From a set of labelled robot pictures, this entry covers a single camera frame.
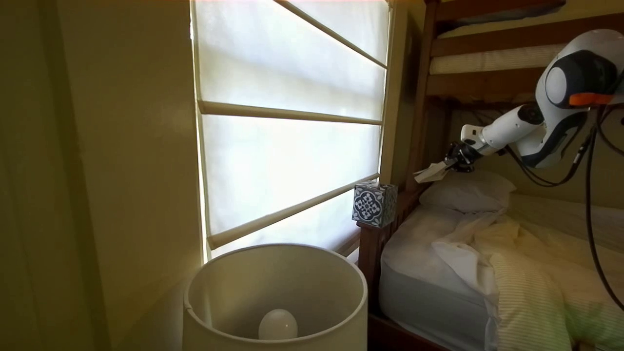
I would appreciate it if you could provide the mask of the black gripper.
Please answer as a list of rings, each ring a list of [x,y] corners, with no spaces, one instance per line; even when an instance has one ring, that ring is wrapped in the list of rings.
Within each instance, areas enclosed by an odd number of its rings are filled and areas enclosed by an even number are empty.
[[[454,144],[446,154],[448,166],[456,172],[472,172],[479,158],[481,154],[470,144]]]

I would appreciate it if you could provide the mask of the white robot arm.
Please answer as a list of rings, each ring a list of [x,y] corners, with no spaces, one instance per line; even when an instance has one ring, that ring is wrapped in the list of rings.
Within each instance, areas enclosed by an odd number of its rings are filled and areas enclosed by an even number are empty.
[[[520,160],[538,168],[573,139],[593,107],[622,98],[624,35],[591,29],[571,39],[540,74],[534,100],[485,127],[464,125],[448,150],[446,168],[468,170],[477,158],[515,146]]]

